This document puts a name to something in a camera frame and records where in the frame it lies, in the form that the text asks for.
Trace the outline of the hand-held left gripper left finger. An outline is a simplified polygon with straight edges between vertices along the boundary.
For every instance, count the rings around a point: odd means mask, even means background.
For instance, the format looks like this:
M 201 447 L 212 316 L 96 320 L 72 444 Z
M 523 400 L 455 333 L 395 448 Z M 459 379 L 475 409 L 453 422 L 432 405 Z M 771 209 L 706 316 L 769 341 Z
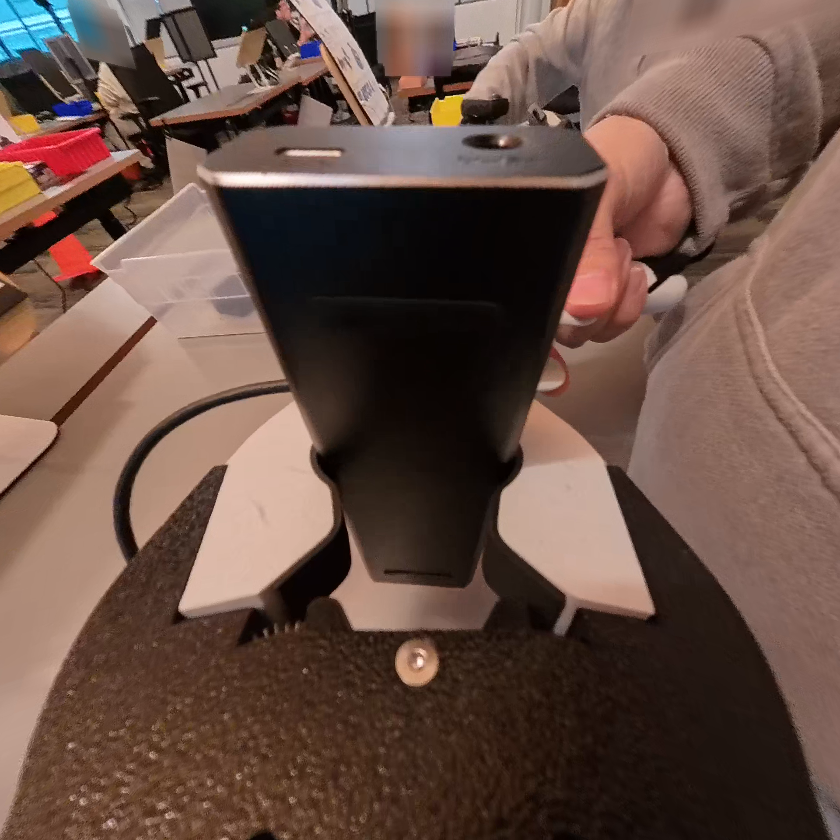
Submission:
M 178 612 L 196 619 L 256 610 L 301 617 L 350 572 L 350 542 L 294 402 L 227 462 Z

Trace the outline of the person's right forearm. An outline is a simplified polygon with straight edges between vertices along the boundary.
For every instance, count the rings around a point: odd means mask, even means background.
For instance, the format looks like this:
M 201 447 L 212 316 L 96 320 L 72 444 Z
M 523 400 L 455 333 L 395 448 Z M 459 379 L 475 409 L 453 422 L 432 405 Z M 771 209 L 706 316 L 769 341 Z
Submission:
M 712 30 L 665 28 L 668 2 L 570 2 L 498 52 L 465 96 L 502 119 L 577 88 L 581 127 L 648 126 L 688 195 L 672 245 L 704 251 L 729 222 L 792 187 L 838 131 L 838 2 L 734 3 Z

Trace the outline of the orange floor marker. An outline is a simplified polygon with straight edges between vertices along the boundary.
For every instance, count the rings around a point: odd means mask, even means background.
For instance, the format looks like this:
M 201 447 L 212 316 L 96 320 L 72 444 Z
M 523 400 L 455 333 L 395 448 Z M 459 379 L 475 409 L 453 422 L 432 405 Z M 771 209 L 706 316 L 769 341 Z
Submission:
M 48 253 L 56 264 L 55 280 L 58 282 L 72 282 L 99 274 L 99 269 L 91 263 L 87 248 L 73 234 L 48 247 Z

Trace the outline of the black monitor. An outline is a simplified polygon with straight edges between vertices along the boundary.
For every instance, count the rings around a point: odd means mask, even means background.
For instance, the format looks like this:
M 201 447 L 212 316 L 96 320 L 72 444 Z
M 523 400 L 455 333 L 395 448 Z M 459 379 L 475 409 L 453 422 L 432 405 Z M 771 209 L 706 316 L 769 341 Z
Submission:
M 163 12 L 161 22 L 181 61 L 195 64 L 217 57 L 212 40 L 193 6 Z

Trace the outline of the large yellow plastic bin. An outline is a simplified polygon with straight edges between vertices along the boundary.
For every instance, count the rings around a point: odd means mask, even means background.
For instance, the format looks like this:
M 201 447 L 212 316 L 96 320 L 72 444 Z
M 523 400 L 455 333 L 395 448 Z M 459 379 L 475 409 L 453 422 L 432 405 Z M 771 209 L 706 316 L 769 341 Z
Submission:
M 39 184 L 23 163 L 1 162 L 1 214 L 42 194 Z

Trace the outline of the brown-edged work table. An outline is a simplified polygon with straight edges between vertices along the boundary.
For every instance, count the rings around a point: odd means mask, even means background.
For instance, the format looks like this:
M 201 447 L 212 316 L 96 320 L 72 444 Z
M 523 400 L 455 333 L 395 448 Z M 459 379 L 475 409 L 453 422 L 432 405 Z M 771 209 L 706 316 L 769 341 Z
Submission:
M 306 87 L 327 72 L 323 59 L 305 61 L 299 66 L 282 70 L 274 85 L 257 86 L 249 82 L 225 87 L 153 117 L 150 126 L 171 132 L 183 128 L 203 129 L 217 123 L 225 125 L 269 106 L 289 91 Z
M 112 241 L 127 232 L 112 212 L 129 200 L 132 186 L 123 172 L 140 161 L 138 150 L 112 153 L 65 184 L 1 214 L 1 271 L 11 275 L 61 239 L 98 222 Z

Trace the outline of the clear plastic bin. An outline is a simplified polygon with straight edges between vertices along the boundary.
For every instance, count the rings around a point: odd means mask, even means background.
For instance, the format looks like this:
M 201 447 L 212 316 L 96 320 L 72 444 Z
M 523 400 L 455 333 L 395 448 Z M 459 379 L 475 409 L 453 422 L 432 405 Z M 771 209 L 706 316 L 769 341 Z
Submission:
M 179 339 L 266 330 L 214 209 L 195 183 L 91 263 Z

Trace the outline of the white flat board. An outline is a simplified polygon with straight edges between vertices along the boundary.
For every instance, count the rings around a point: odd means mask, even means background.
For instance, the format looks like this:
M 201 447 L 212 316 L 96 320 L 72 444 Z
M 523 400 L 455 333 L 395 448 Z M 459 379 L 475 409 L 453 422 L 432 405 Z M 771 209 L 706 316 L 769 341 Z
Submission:
M 1 495 L 56 442 L 59 427 L 52 421 L 1 415 Z

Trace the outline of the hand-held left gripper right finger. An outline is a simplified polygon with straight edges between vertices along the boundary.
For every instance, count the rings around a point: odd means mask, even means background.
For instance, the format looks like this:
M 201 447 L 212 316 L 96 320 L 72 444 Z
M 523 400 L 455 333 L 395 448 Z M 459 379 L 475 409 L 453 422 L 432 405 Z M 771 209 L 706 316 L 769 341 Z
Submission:
M 607 466 L 571 425 L 533 402 L 519 469 L 501 491 L 481 570 L 530 624 L 563 636 L 581 610 L 646 621 L 655 604 Z

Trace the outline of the person's right hand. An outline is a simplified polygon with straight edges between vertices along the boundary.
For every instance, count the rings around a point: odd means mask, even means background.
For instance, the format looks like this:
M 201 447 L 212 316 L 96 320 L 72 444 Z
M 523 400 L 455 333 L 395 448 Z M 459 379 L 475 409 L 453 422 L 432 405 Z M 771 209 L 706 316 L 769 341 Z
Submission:
M 633 327 L 648 298 L 639 260 L 675 249 L 692 215 L 682 175 L 645 122 L 614 115 L 584 137 L 608 177 L 564 306 L 579 325 L 560 325 L 556 334 L 567 348 L 611 341 Z

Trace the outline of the black multi-port usb hub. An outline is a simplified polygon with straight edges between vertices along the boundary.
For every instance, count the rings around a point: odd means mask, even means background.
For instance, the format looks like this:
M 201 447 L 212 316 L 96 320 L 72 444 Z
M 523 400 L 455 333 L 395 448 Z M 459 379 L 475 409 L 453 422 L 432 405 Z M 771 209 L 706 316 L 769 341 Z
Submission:
M 197 173 L 371 577 L 466 587 L 604 162 L 544 127 L 276 127 Z

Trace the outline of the red plastic basket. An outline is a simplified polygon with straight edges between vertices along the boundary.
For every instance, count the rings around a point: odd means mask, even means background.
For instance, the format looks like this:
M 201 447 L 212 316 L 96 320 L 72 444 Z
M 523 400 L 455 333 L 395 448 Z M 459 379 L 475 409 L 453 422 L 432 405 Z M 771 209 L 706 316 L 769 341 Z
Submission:
M 38 136 L 1 149 L 1 162 L 44 163 L 61 180 L 79 176 L 111 155 L 99 128 Z

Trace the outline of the white sign board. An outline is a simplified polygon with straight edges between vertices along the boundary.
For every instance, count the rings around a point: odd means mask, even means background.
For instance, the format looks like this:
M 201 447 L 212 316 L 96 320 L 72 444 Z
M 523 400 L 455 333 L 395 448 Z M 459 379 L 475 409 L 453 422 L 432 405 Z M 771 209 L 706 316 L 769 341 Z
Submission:
M 395 116 L 382 84 L 362 47 L 329 1 L 290 1 L 301 25 L 301 43 L 322 42 L 322 60 L 362 125 L 391 126 Z

